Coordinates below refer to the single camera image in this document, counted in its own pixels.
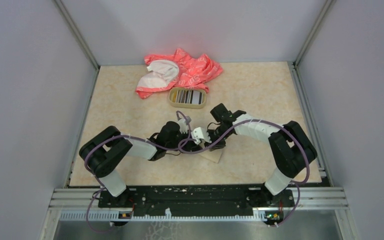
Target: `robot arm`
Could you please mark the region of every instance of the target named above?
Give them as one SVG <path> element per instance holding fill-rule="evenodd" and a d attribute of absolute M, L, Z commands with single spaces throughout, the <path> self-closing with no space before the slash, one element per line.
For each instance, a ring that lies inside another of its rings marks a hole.
<path fill-rule="evenodd" d="M 250 121 L 254 117 L 245 111 L 238 110 L 232 113 L 222 103 L 214 107 L 210 113 L 218 122 L 218 127 L 216 129 L 195 128 L 191 134 L 193 141 L 188 141 L 182 150 L 199 151 L 202 149 L 199 146 L 201 142 L 204 142 L 206 148 L 212 145 L 209 148 L 210 151 L 222 149 L 226 146 L 226 139 L 232 134 L 248 136 L 270 144 L 277 168 L 261 188 L 262 195 L 268 202 L 283 191 L 306 167 L 298 146 L 289 146 L 288 142 L 292 142 L 292 139 L 277 127 L 262 120 Z M 164 157 L 167 150 L 178 148 L 179 143 L 189 137 L 187 126 L 190 121 L 190 118 L 182 118 L 177 122 L 169 121 L 159 133 L 154 133 L 148 142 L 135 137 L 125 137 L 116 127 L 109 126 L 86 143 L 80 149 L 79 155 L 85 160 L 85 167 L 103 183 L 111 195 L 117 197 L 126 189 L 126 184 L 115 170 L 122 158 L 134 156 L 156 161 Z M 297 122 L 290 121 L 283 128 L 299 142 L 308 163 L 311 163 L 317 157 L 317 152 L 301 126 Z M 105 150 L 104 146 L 97 148 L 103 142 L 106 142 L 105 146 L 110 148 L 109 150 Z"/>

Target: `black mounting plate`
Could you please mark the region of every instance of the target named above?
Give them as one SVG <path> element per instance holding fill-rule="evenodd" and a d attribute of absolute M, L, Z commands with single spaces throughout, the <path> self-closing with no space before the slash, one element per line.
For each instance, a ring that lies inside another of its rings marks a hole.
<path fill-rule="evenodd" d="M 291 190 L 278 196 L 284 208 L 294 206 Z M 129 186 L 118 197 L 103 191 L 98 206 L 131 208 L 128 199 L 137 217 L 165 216 L 168 208 L 173 217 L 252 216 L 253 208 L 279 206 L 262 198 L 261 184 Z"/>

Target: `small container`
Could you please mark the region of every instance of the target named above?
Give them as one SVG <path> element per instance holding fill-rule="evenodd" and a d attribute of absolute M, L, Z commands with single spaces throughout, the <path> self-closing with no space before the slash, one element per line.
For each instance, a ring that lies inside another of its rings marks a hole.
<path fill-rule="evenodd" d="M 207 93 L 202 89 L 174 87 L 168 94 L 168 102 L 176 108 L 202 109 L 207 101 Z"/>

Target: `striped object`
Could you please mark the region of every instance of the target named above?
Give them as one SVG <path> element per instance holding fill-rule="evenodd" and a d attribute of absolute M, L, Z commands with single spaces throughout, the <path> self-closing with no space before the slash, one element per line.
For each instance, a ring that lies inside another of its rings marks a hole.
<path fill-rule="evenodd" d="M 178 104 L 202 104 L 203 93 L 197 90 L 178 90 L 171 95 L 171 101 Z"/>

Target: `pink towel with text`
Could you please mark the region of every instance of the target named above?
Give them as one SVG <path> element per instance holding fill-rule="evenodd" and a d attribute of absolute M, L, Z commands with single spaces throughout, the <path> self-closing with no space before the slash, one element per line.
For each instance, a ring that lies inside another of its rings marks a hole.
<path fill-rule="evenodd" d="M 188 89 L 203 89 L 207 93 L 208 87 L 204 84 L 213 80 L 223 72 L 223 68 L 216 61 L 211 60 L 206 54 L 199 58 L 193 58 L 185 50 L 178 48 L 173 55 L 150 54 L 144 57 L 146 65 L 155 60 L 169 60 L 178 65 L 179 72 L 176 78 L 165 87 L 144 87 L 138 86 L 136 93 L 141 99 L 146 99 L 155 92 L 170 90 L 174 87 Z"/>

